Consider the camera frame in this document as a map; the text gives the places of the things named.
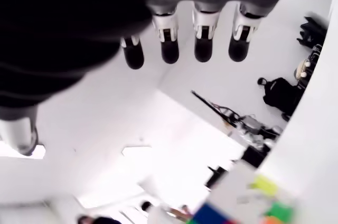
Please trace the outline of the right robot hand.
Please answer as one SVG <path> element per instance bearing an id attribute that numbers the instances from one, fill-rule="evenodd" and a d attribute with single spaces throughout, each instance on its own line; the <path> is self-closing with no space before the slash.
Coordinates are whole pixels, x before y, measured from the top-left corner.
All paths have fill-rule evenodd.
<path id="1" fill-rule="evenodd" d="M 179 58 L 176 8 L 192 1 L 195 57 L 207 62 L 221 10 L 236 1 L 229 56 L 243 61 L 261 20 L 279 0 L 1 0 L 1 140 L 30 156 L 39 143 L 38 105 L 123 50 L 132 69 L 150 24 L 168 64 Z"/>

